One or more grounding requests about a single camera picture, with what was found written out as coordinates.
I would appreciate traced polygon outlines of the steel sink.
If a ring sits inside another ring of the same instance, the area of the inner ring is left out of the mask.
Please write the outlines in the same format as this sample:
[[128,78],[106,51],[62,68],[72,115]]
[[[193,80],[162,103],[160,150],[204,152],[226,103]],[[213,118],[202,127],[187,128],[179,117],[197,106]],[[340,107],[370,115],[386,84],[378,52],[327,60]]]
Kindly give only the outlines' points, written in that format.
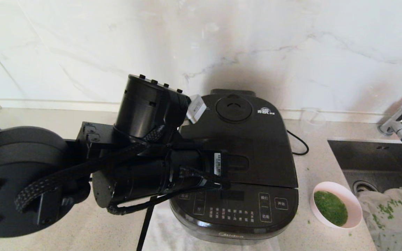
[[355,195],[402,188],[402,144],[334,140],[328,143]]

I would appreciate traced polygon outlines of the black rice cooker lid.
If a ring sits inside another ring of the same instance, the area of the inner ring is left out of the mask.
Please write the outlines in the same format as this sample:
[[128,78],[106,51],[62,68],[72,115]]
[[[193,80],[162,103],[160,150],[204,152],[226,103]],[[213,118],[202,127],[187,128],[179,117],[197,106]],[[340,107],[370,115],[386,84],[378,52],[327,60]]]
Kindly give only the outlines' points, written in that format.
[[206,110],[180,129],[217,155],[210,171],[232,183],[297,189],[289,137],[277,108],[255,92],[214,89]]

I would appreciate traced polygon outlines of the white paper tag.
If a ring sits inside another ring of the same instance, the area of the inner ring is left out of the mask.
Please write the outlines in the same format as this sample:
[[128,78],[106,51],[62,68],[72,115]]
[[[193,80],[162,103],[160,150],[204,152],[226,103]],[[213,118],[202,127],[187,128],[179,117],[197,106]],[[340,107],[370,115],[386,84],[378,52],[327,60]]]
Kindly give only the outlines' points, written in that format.
[[191,124],[195,124],[206,111],[207,106],[200,95],[190,96],[190,103],[186,113],[186,118]]

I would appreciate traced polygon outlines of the clear plastic measuring cup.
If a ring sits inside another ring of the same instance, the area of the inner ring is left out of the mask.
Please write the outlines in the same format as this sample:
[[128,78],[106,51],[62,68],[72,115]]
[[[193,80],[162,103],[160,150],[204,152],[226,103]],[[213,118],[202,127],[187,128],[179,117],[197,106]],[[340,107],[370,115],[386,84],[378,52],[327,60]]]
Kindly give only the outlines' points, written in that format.
[[315,108],[303,108],[300,115],[300,128],[305,133],[316,131],[327,123],[325,114]]

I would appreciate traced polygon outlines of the chopped green onion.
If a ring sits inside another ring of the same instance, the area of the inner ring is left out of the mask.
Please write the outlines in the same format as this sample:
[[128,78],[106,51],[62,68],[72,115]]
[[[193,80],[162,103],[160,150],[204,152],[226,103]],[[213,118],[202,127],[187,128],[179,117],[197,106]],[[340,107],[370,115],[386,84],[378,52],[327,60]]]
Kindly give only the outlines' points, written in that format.
[[348,210],[335,194],[327,191],[317,191],[314,193],[314,203],[322,216],[332,224],[338,227],[346,224]]

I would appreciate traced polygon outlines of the white crumpled cloth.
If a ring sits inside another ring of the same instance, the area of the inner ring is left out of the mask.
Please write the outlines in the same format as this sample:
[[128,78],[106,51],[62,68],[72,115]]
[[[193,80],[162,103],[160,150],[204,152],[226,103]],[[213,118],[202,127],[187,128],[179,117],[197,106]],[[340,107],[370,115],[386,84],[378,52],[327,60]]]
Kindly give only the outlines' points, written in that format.
[[402,251],[402,188],[364,191],[356,197],[377,251]]

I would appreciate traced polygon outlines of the pink bowl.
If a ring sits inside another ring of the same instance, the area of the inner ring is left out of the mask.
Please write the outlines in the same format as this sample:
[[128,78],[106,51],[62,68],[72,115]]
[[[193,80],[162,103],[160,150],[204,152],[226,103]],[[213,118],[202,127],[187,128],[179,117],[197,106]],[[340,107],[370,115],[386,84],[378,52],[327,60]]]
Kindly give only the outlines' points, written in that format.
[[[339,198],[345,205],[348,218],[347,221],[342,224],[342,226],[337,226],[323,216],[314,199],[314,194],[316,192],[329,192]],[[349,189],[335,182],[325,181],[317,184],[312,190],[310,207],[314,216],[316,216],[316,218],[327,227],[349,230],[357,227],[363,218],[362,207],[360,206],[359,201],[356,199],[356,196]]]

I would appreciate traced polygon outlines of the white towel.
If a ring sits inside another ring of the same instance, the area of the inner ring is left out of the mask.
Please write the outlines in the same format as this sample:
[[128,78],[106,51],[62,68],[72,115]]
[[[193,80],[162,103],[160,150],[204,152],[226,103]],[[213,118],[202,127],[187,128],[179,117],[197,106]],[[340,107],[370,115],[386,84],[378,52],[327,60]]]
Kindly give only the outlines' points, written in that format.
[[142,251],[281,251],[277,237],[259,241],[209,242],[191,235],[168,201],[155,206]]

